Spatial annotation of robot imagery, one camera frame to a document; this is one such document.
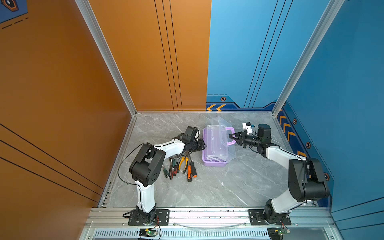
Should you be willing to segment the clear toolbox lid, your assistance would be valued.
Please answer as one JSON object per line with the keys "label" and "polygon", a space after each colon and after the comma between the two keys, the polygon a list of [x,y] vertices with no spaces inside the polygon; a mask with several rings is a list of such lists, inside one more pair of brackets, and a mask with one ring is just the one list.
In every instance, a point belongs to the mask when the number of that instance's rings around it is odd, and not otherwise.
{"label": "clear toolbox lid", "polygon": [[229,138],[229,134],[233,133],[235,129],[223,118],[211,120],[204,134],[208,160],[228,163],[236,158],[235,143]]}

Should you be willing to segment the purple toolbox base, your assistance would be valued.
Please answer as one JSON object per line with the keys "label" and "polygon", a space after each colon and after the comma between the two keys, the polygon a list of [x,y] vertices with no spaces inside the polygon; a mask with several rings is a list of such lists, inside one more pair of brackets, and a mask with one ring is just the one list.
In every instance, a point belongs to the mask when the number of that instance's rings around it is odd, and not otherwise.
{"label": "purple toolbox base", "polygon": [[206,148],[203,150],[203,163],[206,167],[225,167],[236,158],[235,140],[229,138],[229,132],[234,128],[206,127],[203,130],[203,140]]}

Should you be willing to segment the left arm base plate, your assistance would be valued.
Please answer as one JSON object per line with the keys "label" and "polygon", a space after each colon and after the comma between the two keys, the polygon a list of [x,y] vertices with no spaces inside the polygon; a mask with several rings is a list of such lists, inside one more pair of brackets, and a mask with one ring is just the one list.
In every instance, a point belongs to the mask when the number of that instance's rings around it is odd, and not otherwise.
{"label": "left arm base plate", "polygon": [[167,226],[170,220],[170,210],[154,209],[150,213],[144,213],[135,209],[130,213],[129,226]]}

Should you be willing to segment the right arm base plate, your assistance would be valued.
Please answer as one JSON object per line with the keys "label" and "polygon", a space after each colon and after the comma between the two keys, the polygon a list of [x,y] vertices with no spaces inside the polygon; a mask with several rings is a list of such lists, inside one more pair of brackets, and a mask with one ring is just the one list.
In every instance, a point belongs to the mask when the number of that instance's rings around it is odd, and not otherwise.
{"label": "right arm base plate", "polygon": [[250,223],[252,226],[264,226],[264,225],[285,225],[290,226],[292,224],[289,214],[277,214],[274,211],[271,213],[265,213],[262,209],[249,209],[248,210]]}

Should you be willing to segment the red black ratchet wrench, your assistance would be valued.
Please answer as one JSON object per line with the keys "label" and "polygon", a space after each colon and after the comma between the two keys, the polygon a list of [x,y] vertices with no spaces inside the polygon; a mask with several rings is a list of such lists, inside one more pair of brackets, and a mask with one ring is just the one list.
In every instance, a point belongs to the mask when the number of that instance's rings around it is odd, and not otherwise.
{"label": "red black ratchet wrench", "polygon": [[170,157],[170,169],[169,169],[169,176],[170,176],[170,180],[173,179],[173,176],[174,176],[174,167],[175,167],[175,164],[176,164],[176,160],[174,157]]}

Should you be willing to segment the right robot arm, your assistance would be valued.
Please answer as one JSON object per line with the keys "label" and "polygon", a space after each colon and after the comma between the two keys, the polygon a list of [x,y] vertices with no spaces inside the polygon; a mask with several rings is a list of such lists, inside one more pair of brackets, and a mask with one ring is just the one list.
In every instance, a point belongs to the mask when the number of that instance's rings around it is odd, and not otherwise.
{"label": "right robot arm", "polygon": [[271,134],[269,125],[259,124],[255,136],[244,130],[229,134],[229,138],[244,148],[257,148],[257,153],[262,157],[280,164],[289,171],[288,190],[268,200],[263,212],[253,216],[261,225],[284,225],[289,224],[289,213],[292,210],[308,201],[328,198],[330,189],[318,159],[305,158],[282,149],[272,142]]}

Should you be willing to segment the green handled ratchet wrench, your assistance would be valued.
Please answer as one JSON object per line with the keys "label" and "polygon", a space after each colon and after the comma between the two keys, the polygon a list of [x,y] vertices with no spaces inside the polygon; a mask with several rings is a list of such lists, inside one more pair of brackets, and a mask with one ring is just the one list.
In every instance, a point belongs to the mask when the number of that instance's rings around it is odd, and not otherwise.
{"label": "green handled ratchet wrench", "polygon": [[164,175],[166,178],[169,178],[169,172],[167,171],[167,169],[165,167],[163,167],[163,172],[164,172]]}

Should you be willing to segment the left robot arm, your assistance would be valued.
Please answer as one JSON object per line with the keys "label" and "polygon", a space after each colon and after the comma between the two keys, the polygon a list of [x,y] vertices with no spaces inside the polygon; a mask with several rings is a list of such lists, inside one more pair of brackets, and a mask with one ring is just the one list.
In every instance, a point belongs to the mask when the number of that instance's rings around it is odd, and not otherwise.
{"label": "left robot arm", "polygon": [[134,214],[139,221],[151,224],[156,218],[154,184],[161,174],[164,160],[186,152],[204,150],[205,143],[199,135],[198,128],[189,126],[169,142],[156,145],[145,143],[141,146],[129,169],[137,187],[138,203]]}

